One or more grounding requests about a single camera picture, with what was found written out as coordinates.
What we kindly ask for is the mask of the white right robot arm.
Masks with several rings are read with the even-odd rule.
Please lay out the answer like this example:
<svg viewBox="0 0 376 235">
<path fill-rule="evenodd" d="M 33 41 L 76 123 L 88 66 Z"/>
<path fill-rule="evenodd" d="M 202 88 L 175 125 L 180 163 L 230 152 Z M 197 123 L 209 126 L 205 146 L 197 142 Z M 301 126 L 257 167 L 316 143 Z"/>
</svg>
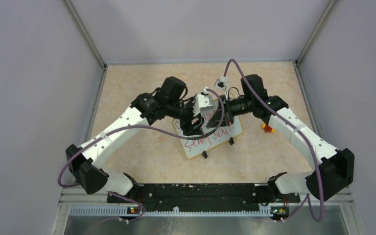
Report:
<svg viewBox="0 0 376 235">
<path fill-rule="evenodd" d="M 305 125 L 279 96 L 269 96 L 262 78 L 247 75 L 241 82 L 244 94 L 223 100 L 225 118 L 222 126 L 247 113 L 277 130 L 308 161 L 313 172 L 279 173 L 269 179 L 268 197 L 280 202 L 290 193 L 311 194 L 329 200 L 353 183 L 354 154 L 347 148 L 339 150 L 327 143 Z"/>
</svg>

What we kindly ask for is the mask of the yellow framed whiteboard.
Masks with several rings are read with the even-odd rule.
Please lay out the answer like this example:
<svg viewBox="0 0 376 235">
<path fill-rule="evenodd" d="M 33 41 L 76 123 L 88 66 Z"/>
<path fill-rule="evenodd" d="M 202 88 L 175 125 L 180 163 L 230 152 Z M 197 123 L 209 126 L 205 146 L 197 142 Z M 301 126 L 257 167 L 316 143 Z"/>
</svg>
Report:
<svg viewBox="0 0 376 235">
<path fill-rule="evenodd" d="M 204 125 L 202 130 L 204 133 L 212 131 L 213 128 L 206 128 L 206 125 L 211 120 L 211 117 L 215 113 L 216 109 L 219 106 L 218 99 L 213 100 L 213 110 L 201 112 L 202 117 L 204 118 Z M 172 120 L 172 126 L 174 127 L 175 133 L 177 135 L 183 135 L 183 131 L 180 128 L 180 121 L 178 119 Z M 216 132 L 212 135 L 199 139 L 199 140 L 184 140 L 179 139 L 182 145 L 182 148 L 186 154 L 186 157 L 191 159 L 196 156 L 202 155 L 203 152 L 207 152 L 210 149 L 213 149 L 225 142 L 230 142 L 231 139 L 234 140 L 234 137 L 241 135 L 243 132 L 242 122 L 240 117 L 235 117 L 233 123 L 229 126 L 221 126 Z"/>
</svg>

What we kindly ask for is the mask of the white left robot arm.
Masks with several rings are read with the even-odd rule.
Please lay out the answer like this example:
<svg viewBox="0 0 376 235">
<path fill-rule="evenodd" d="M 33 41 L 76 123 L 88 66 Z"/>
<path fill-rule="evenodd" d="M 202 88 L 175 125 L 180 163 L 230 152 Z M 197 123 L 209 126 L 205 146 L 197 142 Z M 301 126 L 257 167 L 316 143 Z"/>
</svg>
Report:
<svg viewBox="0 0 376 235">
<path fill-rule="evenodd" d="M 182 93 L 187 90 L 186 83 L 171 76 L 151 93 L 138 95 L 125 111 L 107 128 L 91 140 L 77 146 L 71 144 L 66 149 L 68 170 L 87 194 L 100 191 L 113 191 L 125 202 L 137 197 L 137 189 L 131 178 L 124 173 L 108 173 L 103 170 L 107 160 L 137 132 L 142 129 L 159 131 L 152 125 L 165 117 L 178 119 L 183 135 L 179 139 L 202 136 L 200 113 L 212 106 L 207 90 L 184 100 Z"/>
</svg>

